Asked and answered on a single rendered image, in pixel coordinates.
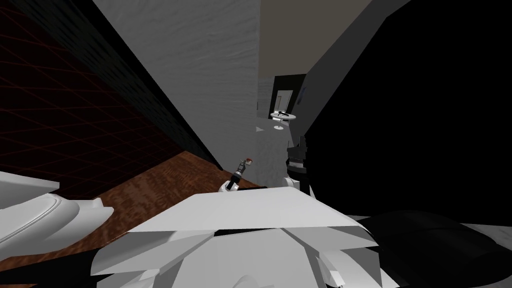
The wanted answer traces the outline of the pale door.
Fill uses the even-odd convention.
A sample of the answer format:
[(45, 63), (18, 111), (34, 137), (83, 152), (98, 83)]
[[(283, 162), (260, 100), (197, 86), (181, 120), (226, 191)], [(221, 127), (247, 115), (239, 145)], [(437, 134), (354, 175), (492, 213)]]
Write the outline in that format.
[(293, 90), (278, 90), (275, 100), (274, 111), (275, 112), (286, 112)]

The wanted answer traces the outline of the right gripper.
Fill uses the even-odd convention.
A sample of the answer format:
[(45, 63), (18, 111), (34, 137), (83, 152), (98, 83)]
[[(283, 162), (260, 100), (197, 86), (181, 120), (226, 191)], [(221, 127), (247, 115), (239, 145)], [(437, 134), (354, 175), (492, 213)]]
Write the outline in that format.
[(304, 136), (299, 138), (299, 144), (293, 147), (287, 147), (287, 158), (290, 160), (305, 160), (307, 156), (307, 143)]

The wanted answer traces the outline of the white toilet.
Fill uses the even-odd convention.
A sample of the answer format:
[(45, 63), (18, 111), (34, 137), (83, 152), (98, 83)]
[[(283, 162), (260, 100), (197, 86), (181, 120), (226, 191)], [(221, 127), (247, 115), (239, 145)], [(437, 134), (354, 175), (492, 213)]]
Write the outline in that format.
[(114, 212), (100, 198), (70, 200), (59, 182), (0, 171), (0, 262), (67, 248)]

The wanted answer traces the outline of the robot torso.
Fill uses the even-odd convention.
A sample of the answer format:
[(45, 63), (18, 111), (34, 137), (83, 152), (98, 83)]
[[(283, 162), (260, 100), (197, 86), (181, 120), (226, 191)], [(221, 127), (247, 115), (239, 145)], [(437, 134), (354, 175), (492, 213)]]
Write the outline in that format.
[(397, 288), (355, 220), (293, 187), (195, 194), (99, 250), (97, 288)]

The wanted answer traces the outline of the white round table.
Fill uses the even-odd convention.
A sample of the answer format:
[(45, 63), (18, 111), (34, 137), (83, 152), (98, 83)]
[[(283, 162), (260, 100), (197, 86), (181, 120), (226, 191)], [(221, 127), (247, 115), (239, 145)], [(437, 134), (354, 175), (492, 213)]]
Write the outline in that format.
[(289, 114), (289, 113), (285, 113), (285, 112), (282, 112), (282, 111), (273, 112), (273, 113), (270, 114), (270, 116), (272, 118), (279, 119), (279, 125), (275, 125), (273, 127), (276, 130), (283, 130), (284, 129), (284, 127), (280, 125), (280, 124), (283, 123), (283, 120), (290, 121), (290, 120), (295, 120), (296, 119), (295, 115)]

